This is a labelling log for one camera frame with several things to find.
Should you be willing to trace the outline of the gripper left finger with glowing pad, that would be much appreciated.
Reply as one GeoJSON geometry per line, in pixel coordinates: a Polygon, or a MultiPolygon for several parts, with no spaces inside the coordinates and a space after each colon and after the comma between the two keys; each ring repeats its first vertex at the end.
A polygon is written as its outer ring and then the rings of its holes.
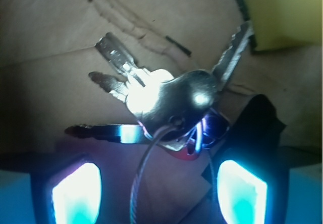
{"type": "Polygon", "coordinates": [[[87,154],[1,154],[1,223],[95,223],[101,189],[87,154]]]}

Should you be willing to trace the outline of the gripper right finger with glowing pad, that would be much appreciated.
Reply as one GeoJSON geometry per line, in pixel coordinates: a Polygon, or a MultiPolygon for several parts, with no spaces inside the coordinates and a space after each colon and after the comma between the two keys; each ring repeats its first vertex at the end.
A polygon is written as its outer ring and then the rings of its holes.
{"type": "Polygon", "coordinates": [[[322,223],[322,154],[231,148],[220,160],[217,194],[226,223],[322,223]]]}

